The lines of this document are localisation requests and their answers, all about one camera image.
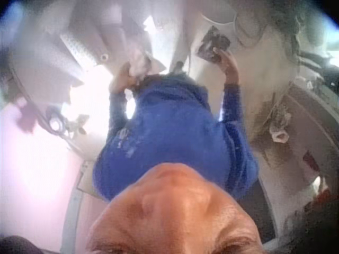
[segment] sleeve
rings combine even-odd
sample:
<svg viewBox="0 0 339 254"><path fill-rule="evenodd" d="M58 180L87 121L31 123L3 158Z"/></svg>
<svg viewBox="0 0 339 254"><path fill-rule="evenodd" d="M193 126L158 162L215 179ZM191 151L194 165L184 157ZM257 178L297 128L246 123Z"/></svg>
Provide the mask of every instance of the sleeve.
<svg viewBox="0 0 339 254"><path fill-rule="evenodd" d="M116 134L125 127L128 120L126 116L126 104L127 100L124 92L110 94L110 120L107 140L116 136Z"/></svg>
<svg viewBox="0 0 339 254"><path fill-rule="evenodd" d="M231 146L231 168L225 188L230 195L238 199L257 181L259 166L244 131L239 85L225 85L224 91L220 121L225 129L227 143Z"/></svg>

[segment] wall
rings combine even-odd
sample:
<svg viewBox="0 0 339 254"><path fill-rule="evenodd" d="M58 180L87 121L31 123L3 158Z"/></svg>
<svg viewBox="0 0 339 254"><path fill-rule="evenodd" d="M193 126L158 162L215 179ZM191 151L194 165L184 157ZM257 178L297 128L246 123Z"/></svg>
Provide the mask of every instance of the wall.
<svg viewBox="0 0 339 254"><path fill-rule="evenodd" d="M59 252L65 214L82 158L37 124L19 99L1 111L0 234Z"/></svg>

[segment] hand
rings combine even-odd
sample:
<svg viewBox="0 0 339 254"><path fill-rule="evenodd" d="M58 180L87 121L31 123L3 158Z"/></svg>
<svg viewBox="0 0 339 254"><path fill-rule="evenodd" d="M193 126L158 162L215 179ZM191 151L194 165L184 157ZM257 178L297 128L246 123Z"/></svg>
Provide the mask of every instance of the hand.
<svg viewBox="0 0 339 254"><path fill-rule="evenodd" d="M225 84L239 84L238 65L232 53L217 48L214 48L213 50L221 57L221 62L217 63L217 65L226 75Z"/></svg>
<svg viewBox="0 0 339 254"><path fill-rule="evenodd" d="M110 84L110 93L118 94L120 92L123 92L125 89L131 88L136 85L136 78L129 76L130 67L130 63L126 62L120 68L117 77L114 79L114 82Z"/></svg>

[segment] dark object in hand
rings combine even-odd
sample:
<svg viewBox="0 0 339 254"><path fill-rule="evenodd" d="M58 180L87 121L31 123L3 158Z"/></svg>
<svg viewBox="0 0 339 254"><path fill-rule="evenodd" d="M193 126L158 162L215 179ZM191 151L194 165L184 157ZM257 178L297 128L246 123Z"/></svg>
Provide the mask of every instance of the dark object in hand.
<svg viewBox="0 0 339 254"><path fill-rule="evenodd" d="M226 51L230 44L229 39L213 25L202 39L197 56L214 64L219 63L221 62L221 57L213 51L213 48Z"/></svg>

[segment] bright light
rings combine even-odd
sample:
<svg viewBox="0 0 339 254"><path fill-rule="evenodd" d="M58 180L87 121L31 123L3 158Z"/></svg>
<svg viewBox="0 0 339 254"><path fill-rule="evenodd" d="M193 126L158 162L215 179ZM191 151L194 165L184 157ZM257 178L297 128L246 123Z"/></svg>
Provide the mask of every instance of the bright light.
<svg viewBox="0 0 339 254"><path fill-rule="evenodd" d="M316 193L319 192L320 182L321 182L321 178L320 178L320 176L318 176L318 177L313 181L313 183L312 183L313 188L314 188L314 191L315 191Z"/></svg>
<svg viewBox="0 0 339 254"><path fill-rule="evenodd" d="M75 121L79 116L79 113L74 109L74 107L71 107L68 103L63 103L61 114L69 121Z"/></svg>
<svg viewBox="0 0 339 254"><path fill-rule="evenodd" d="M336 67L339 67L339 58L331 58L329 61L331 65L335 65Z"/></svg>
<svg viewBox="0 0 339 254"><path fill-rule="evenodd" d="M144 26L145 26L144 30L150 34L156 33L157 31L152 16L149 16L144 21Z"/></svg>
<svg viewBox="0 0 339 254"><path fill-rule="evenodd" d="M110 117L109 85L113 75L103 65L97 65L86 73L84 80L82 86L71 88L70 108L63 107L61 113L69 120L79 114L89 115L90 119L84 126L86 132L106 135Z"/></svg>
<svg viewBox="0 0 339 254"><path fill-rule="evenodd" d="M126 115L128 119L132 119L135 110L136 110L136 101L134 98L131 98L127 101L126 104Z"/></svg>

